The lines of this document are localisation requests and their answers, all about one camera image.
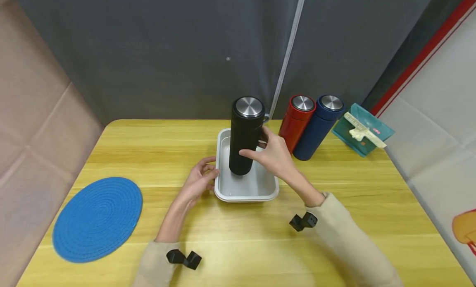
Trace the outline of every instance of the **blue thermos bottle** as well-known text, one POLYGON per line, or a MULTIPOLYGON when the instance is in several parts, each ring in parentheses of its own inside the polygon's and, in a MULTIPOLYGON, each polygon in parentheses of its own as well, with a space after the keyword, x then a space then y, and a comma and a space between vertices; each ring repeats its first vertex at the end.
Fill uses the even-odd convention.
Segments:
POLYGON ((294 148, 294 157, 301 161, 309 160, 343 113, 344 103, 339 98, 331 95, 320 96, 316 102, 316 111, 294 148))

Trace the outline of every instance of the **gray curtain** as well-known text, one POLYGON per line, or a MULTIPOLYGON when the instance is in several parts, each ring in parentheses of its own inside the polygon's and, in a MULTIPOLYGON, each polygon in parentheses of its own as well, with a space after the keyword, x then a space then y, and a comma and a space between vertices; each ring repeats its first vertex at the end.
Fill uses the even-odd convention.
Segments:
POLYGON ((298 0, 18 0, 103 124, 269 110, 298 0))
MULTIPOLYGON (((269 110, 298 0, 18 0, 103 124, 269 110)), ((362 102, 430 0, 305 0, 275 118, 296 93, 362 102)))
POLYGON ((289 98, 361 103, 430 0, 306 0, 273 118, 289 98))

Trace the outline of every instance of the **blue woven placemat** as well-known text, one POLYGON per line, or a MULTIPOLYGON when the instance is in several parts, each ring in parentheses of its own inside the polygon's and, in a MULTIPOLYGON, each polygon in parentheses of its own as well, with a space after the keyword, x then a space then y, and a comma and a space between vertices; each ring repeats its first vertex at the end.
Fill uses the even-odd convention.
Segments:
POLYGON ((100 259, 132 234, 142 210, 137 185, 123 177, 100 179, 78 192, 53 228, 58 255, 81 263, 100 259))

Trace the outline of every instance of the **stainless steel cap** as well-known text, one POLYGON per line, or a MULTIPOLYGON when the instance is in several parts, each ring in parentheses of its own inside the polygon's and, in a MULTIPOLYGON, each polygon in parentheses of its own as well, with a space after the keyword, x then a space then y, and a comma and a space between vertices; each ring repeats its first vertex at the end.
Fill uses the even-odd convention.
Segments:
POLYGON ((344 103, 342 103, 339 98, 331 95, 322 96, 319 102, 322 106, 331 111, 339 111, 344 107, 344 103))
POLYGON ((316 106, 314 104, 314 101, 312 101, 311 99, 309 99, 306 96, 295 96, 294 98, 292 98, 291 104, 295 108, 297 108, 301 111, 311 111, 316 106))
POLYGON ((243 117, 257 117, 264 109, 262 103, 253 97, 243 97, 238 99, 235 108, 243 117))

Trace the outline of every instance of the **wooden table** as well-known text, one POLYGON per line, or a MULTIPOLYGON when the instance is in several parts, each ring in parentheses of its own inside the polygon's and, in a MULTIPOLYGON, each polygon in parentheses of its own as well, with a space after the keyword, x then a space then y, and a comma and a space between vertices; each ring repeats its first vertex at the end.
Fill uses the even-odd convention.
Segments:
MULTIPOLYGON (((275 132, 280 124, 269 123, 275 132)), ((225 120, 109 124, 63 206, 100 178, 129 178, 144 199, 134 233, 109 256, 73 264, 54 252, 53 221, 18 286, 130 286, 146 244, 156 236, 189 169, 215 154, 217 134, 229 125, 225 120)), ((344 203, 406 287, 473 286, 384 151, 360 158, 329 134, 310 161, 295 163, 317 189, 344 203)), ((185 252, 194 250, 203 260, 196 271, 179 267, 171 286, 347 286, 351 278, 311 230, 297 233, 288 224, 304 212, 283 182, 279 196, 266 203, 225 203, 204 196, 181 235, 185 252)))

